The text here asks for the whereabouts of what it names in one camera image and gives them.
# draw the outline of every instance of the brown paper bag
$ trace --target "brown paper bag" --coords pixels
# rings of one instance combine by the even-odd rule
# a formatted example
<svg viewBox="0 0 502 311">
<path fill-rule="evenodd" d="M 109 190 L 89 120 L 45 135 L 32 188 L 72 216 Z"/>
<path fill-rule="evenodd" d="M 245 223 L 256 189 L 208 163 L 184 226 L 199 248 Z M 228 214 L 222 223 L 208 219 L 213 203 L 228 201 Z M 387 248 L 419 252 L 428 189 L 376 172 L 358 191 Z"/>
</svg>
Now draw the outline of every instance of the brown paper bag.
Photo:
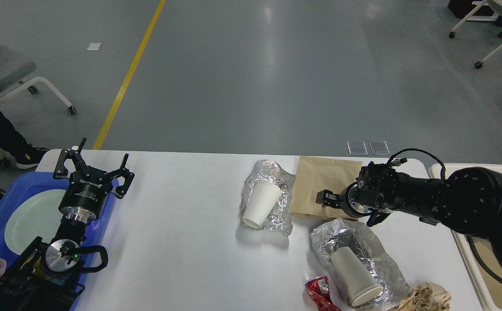
<svg viewBox="0 0 502 311">
<path fill-rule="evenodd" d="M 361 161 L 299 157 L 297 179 L 291 200 L 291 215 L 321 219 L 339 217 L 353 219 L 340 209 L 316 204 L 316 194 L 324 189 L 340 193 L 356 181 L 362 166 Z"/>
</svg>

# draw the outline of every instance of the black robotic arm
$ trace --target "black robotic arm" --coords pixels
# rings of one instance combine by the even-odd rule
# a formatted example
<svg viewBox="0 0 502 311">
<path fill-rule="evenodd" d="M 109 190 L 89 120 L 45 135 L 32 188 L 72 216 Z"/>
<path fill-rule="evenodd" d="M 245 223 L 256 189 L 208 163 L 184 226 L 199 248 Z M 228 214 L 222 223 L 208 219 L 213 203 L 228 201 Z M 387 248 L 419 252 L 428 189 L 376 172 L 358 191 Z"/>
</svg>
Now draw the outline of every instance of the black robotic arm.
<svg viewBox="0 0 502 311">
<path fill-rule="evenodd" d="M 393 211 L 419 217 L 427 224 L 439 222 L 467 236 L 486 238 L 502 266 L 502 174 L 472 167 L 444 180 L 415 178 L 395 170 L 406 159 L 385 164 L 370 162 L 356 182 L 339 195 L 318 192 L 316 202 L 340 208 L 352 217 L 369 216 L 368 226 L 385 220 Z"/>
</svg>

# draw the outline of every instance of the red can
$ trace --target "red can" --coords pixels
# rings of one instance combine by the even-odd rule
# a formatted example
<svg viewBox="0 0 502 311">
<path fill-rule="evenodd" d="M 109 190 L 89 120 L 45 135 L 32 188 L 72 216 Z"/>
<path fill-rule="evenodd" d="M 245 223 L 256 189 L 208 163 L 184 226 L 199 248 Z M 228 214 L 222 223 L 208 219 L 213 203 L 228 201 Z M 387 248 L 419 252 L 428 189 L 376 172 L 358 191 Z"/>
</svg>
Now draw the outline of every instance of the red can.
<svg viewBox="0 0 502 311">
<path fill-rule="evenodd" d="M 329 296 L 328 277 L 314 277 L 304 284 L 304 288 L 308 291 L 310 299 L 316 303 L 318 311 L 341 311 L 341 309 L 332 303 L 332 299 Z"/>
</svg>

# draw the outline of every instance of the white sticker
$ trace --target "white sticker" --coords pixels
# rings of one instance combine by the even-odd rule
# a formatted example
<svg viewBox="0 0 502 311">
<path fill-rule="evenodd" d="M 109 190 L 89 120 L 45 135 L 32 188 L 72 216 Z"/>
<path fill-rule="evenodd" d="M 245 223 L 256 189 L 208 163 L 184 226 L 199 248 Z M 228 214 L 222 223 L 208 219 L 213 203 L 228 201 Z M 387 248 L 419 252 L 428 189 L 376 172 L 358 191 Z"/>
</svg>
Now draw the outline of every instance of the white sticker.
<svg viewBox="0 0 502 311">
<path fill-rule="evenodd" d="M 322 294 L 329 293 L 328 285 L 325 283 L 325 279 L 319 279 L 318 286 L 320 287 L 320 292 Z"/>
</svg>

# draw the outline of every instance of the crumpled aluminum foil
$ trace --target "crumpled aluminum foil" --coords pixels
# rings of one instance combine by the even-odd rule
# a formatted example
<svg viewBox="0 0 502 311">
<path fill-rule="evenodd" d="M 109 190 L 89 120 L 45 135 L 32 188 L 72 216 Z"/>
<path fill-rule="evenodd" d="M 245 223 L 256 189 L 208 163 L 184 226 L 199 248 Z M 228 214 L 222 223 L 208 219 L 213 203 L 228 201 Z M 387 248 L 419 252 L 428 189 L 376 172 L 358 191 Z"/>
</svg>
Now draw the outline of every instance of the crumpled aluminum foil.
<svg viewBox="0 0 502 311">
<path fill-rule="evenodd" d="M 373 277 L 383 286 L 375 299 L 355 307 L 360 311 L 387 310 L 398 306 L 410 293 L 397 263 L 385 252 L 377 236 L 363 223 L 337 218 L 314 229 L 310 234 L 316 256 L 339 289 L 346 292 L 342 281 L 330 263 L 333 252 L 349 246 Z"/>
<path fill-rule="evenodd" d="M 285 235 L 290 235 L 293 230 L 290 218 L 290 203 L 295 185 L 295 175 L 287 173 L 281 166 L 273 160 L 259 160 L 255 163 L 251 175 L 245 180 L 243 191 L 241 192 L 241 199 L 243 204 L 239 208 L 239 220 L 245 228 L 251 230 L 261 230 L 251 228 L 241 220 L 243 213 L 247 208 L 247 203 L 253 192 L 255 181 L 268 181 L 280 187 L 282 191 L 281 197 L 278 199 L 276 205 L 266 218 L 262 225 L 263 230 L 269 232 L 283 232 Z"/>
</svg>

